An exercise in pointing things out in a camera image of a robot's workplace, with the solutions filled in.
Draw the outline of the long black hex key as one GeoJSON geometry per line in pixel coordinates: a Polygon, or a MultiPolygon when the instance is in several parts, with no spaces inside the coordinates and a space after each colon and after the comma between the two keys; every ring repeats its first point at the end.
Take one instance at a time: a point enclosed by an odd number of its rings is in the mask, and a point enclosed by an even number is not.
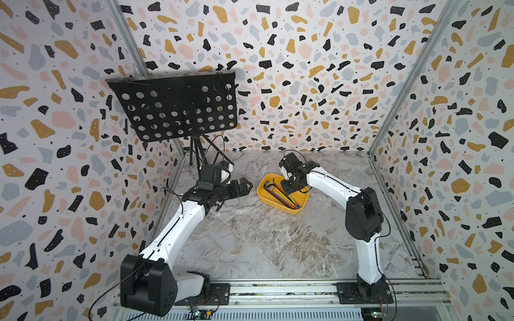
{"type": "Polygon", "coordinates": [[[278,186],[270,181],[264,184],[264,190],[272,195],[279,203],[289,209],[300,209],[301,206],[288,195],[286,195],[278,186]]]}

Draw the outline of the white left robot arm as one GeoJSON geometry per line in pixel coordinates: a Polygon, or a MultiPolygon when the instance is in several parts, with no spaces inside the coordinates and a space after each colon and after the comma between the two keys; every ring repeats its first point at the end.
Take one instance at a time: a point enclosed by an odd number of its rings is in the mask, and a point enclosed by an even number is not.
{"type": "Polygon", "coordinates": [[[245,178],[229,183],[197,183],[183,194],[182,204],[164,230],[138,255],[127,255],[120,266],[120,304],[124,308],[165,316],[175,303],[202,303],[211,297],[211,280],[203,272],[175,276],[173,267],[182,247],[211,208],[250,193],[245,178]]]}

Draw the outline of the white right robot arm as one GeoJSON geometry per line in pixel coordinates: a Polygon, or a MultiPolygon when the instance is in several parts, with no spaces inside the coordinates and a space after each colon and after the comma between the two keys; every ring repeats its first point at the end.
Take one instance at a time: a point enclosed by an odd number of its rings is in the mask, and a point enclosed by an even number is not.
{"type": "Polygon", "coordinates": [[[358,272],[357,295],[364,302],[378,299],[387,289],[387,279],[380,264],[378,239],[384,214],[377,194],[371,187],[360,188],[330,174],[314,161],[302,162],[293,153],[279,162],[281,187],[286,194],[306,187],[318,189],[345,210],[345,228],[356,242],[358,272]]]}

